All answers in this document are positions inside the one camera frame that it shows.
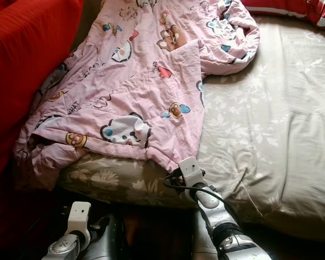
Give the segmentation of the silver left robot leg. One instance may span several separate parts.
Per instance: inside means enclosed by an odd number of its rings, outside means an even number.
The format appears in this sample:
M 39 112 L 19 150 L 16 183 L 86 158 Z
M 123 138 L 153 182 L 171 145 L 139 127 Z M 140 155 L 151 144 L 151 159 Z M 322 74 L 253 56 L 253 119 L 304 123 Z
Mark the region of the silver left robot leg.
M 103 218 L 108 218 L 107 228 L 104 233 L 96 233 L 80 260 L 130 260 L 123 221 L 112 213 Z

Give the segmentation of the red white blue bolster pillow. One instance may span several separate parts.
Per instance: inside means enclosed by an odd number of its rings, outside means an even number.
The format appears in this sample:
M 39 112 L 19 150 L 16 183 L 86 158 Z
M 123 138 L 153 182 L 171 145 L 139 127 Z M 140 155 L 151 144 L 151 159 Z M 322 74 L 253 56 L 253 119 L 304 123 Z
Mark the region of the red white blue bolster pillow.
M 289 16 L 325 30 L 325 0 L 241 0 L 252 14 Z

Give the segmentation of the red fabric sofa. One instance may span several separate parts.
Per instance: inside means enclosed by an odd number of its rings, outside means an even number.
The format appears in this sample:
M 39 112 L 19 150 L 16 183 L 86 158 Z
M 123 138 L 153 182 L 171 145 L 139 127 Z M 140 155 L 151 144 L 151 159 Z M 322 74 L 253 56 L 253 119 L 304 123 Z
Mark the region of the red fabric sofa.
M 8 168 L 33 96 L 69 55 L 85 0 L 0 0 L 0 250 L 21 245 L 42 198 L 14 190 Z

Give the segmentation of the bed with beige floral sheet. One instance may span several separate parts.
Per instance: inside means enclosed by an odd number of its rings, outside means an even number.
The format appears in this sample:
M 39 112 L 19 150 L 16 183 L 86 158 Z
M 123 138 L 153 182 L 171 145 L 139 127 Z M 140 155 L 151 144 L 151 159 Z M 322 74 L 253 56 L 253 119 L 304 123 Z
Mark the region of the bed with beige floral sheet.
M 257 16 L 249 66 L 207 76 L 197 155 L 242 222 L 325 241 L 325 31 Z

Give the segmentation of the pink cartoon print quilt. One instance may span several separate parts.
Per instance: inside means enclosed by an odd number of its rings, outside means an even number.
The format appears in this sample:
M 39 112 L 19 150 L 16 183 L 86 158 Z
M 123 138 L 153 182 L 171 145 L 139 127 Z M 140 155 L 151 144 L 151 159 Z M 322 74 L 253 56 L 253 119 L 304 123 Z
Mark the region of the pink cartoon print quilt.
M 14 147 L 18 189 L 52 189 L 88 153 L 155 161 L 197 155 L 206 76 L 259 47 L 240 0 L 104 0 L 88 35 L 37 90 Z

